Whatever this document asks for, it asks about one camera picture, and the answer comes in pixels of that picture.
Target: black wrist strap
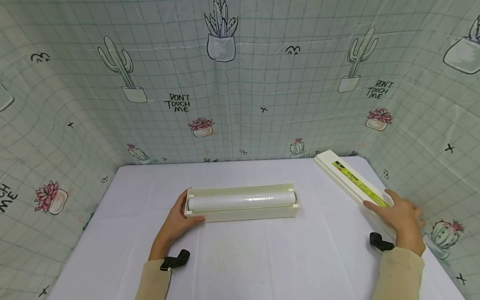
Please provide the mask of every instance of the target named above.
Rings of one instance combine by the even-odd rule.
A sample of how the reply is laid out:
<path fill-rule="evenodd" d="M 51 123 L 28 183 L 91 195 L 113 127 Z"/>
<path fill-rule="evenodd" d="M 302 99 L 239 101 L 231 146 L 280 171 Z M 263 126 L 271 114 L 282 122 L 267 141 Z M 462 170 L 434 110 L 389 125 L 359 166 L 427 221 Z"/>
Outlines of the black wrist strap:
<path fill-rule="evenodd" d="M 170 257 L 170 256 L 165 257 L 165 261 L 160 266 L 160 270 L 168 271 L 169 269 L 183 266 L 187 263 L 189 257 L 190 257 L 190 252 L 188 252 L 185 249 L 182 249 L 178 257 Z"/>
<path fill-rule="evenodd" d="M 370 233 L 370 245 L 372 245 L 373 247 L 377 248 L 382 252 L 392 250 L 393 248 L 395 248 L 394 244 L 388 241 L 384 241 L 382 239 L 382 236 L 378 232 Z"/>

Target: yellow label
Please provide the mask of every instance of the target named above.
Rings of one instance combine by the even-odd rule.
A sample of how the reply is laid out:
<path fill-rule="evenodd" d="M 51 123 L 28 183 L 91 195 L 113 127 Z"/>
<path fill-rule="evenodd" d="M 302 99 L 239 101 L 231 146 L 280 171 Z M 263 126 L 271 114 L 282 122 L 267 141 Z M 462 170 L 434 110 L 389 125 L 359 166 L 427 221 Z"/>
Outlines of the yellow label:
<path fill-rule="evenodd" d="M 353 175 L 346 167 L 344 167 L 340 162 L 336 161 L 332 165 L 334 165 L 337 170 L 343 173 L 351 182 L 353 182 L 359 189 L 362 190 L 367 196 L 370 197 L 378 206 L 381 207 L 390 207 L 387 202 L 385 202 L 381 197 L 375 194 L 365 183 L 361 182 L 355 175 Z"/>

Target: white plant pot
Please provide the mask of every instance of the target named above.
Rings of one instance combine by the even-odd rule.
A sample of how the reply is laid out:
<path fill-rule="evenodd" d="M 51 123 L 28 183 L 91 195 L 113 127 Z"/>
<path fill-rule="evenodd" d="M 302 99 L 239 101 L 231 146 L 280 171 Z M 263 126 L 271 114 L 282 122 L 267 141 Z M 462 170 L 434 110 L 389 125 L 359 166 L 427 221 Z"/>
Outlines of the white plant pot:
<path fill-rule="evenodd" d="M 368 119 L 367 122 L 365 123 L 365 126 L 370 127 L 372 129 L 378 130 L 378 131 L 384 131 L 385 128 L 387 128 L 387 123 L 384 123 L 382 121 L 379 121 L 377 119 Z"/>
<path fill-rule="evenodd" d="M 52 215 L 58 215 L 59 212 L 63 210 L 63 207 L 67 202 L 67 199 L 68 199 L 68 193 L 64 190 L 58 189 L 57 196 L 55 196 L 55 198 L 52 199 L 48 212 L 51 213 Z"/>
<path fill-rule="evenodd" d="M 462 38 L 447 50 L 444 63 L 466 74 L 480 71 L 480 44 Z"/>
<path fill-rule="evenodd" d="M 430 248 L 432 253 L 439 259 L 445 259 L 448 256 L 450 256 L 450 252 L 447 249 L 442 249 L 437 244 L 435 244 L 430 234 L 425 233 L 423 235 L 423 241 L 425 242 L 425 245 L 427 245 L 428 248 Z"/>
<path fill-rule="evenodd" d="M 142 165 L 151 165 L 153 163 L 155 163 L 155 159 L 151 156 L 149 156 L 147 159 L 144 159 L 144 160 L 138 160 Z"/>
<path fill-rule="evenodd" d="M 122 86 L 121 89 L 123 90 L 125 96 L 130 102 L 133 103 L 145 103 L 147 102 L 147 96 L 145 95 L 145 91 L 141 87 L 135 88 L 127 88 L 126 86 Z"/>
<path fill-rule="evenodd" d="M 13 96 L 0 84 L 0 111 L 4 111 L 13 103 Z"/>
<path fill-rule="evenodd" d="M 235 58 L 235 39 L 229 37 L 215 37 L 208 35 L 208 56 L 216 61 L 227 62 Z"/>
<path fill-rule="evenodd" d="M 307 157 L 307 151 L 303 151 L 300 154 L 292 154 L 290 155 L 290 158 L 304 158 Z"/>
<path fill-rule="evenodd" d="M 196 137 L 204 137 L 204 136 L 209 136 L 213 133 L 212 127 L 207 127 L 207 128 L 200 128 L 198 130 L 192 131 L 193 135 Z"/>
<path fill-rule="evenodd" d="M 353 78 L 349 78 L 348 76 L 343 77 L 342 81 L 340 81 L 340 85 L 338 86 L 338 92 L 344 93 L 353 91 L 357 87 L 359 80 L 360 75 L 357 75 Z"/>

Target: person's left hand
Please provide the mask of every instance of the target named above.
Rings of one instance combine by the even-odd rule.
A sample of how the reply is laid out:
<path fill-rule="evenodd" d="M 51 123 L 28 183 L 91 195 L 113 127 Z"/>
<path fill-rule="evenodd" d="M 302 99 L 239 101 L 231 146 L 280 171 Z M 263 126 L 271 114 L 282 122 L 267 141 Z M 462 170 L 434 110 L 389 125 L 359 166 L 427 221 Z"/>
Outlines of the person's left hand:
<path fill-rule="evenodd" d="M 148 257 L 149 261 L 164 259 L 173 242 L 181 237 L 189 228 L 205 221 L 205 217 L 203 216 L 194 216 L 188 219 L 185 217 L 183 210 L 185 208 L 185 202 L 187 201 L 187 191 L 188 189 L 179 196 L 175 205 L 170 209 L 167 219 L 153 242 L 150 256 Z"/>

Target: white plastic box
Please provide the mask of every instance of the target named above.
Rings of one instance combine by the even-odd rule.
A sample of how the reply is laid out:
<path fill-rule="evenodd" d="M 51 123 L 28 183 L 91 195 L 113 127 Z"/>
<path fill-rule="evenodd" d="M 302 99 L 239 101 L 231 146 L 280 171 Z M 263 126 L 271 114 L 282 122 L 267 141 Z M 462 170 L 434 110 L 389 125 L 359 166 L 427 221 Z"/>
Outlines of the white plastic box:
<path fill-rule="evenodd" d="M 314 160 L 315 163 L 350 196 L 350 198 L 360 207 L 365 216 L 373 221 L 377 227 L 382 227 L 393 239 L 396 238 L 395 231 L 385 225 L 376 213 L 363 205 L 363 201 L 366 200 L 376 205 L 393 206 L 393 200 L 389 195 L 377 189 L 332 150 L 327 150 L 318 154 L 315 156 Z M 353 175 L 353 181 L 338 168 L 342 169 L 343 172 L 349 173 L 350 177 Z"/>
<path fill-rule="evenodd" d="M 235 194 L 264 193 L 271 192 L 294 192 L 295 204 L 286 207 L 266 207 L 249 208 L 240 210 L 223 210 L 212 212 L 195 213 L 189 209 L 190 199 L 193 197 L 215 197 Z M 204 216 L 205 222 L 235 221 L 235 220 L 253 220 L 294 217 L 300 210 L 300 200 L 295 191 L 293 183 L 282 183 L 274 185 L 248 186 L 223 189 L 189 189 L 187 192 L 187 202 L 185 204 L 184 214 L 187 218 L 192 216 Z"/>

